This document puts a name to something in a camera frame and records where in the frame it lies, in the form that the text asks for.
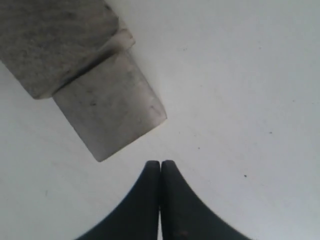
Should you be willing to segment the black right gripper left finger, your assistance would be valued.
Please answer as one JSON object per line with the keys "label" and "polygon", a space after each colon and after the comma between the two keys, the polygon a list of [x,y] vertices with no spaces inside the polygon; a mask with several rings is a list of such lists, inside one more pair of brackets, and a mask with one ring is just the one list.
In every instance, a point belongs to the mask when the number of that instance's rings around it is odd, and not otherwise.
{"label": "black right gripper left finger", "polygon": [[160,163],[147,161],[120,204],[80,240],[156,240],[159,229]]}

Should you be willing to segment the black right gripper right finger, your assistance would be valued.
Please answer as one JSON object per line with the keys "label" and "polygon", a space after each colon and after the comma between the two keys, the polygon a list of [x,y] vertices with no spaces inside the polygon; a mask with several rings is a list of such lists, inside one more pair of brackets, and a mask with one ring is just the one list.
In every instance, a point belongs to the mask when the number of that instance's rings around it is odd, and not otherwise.
{"label": "black right gripper right finger", "polygon": [[176,163],[161,163],[159,207],[164,240],[247,240],[195,194]]}

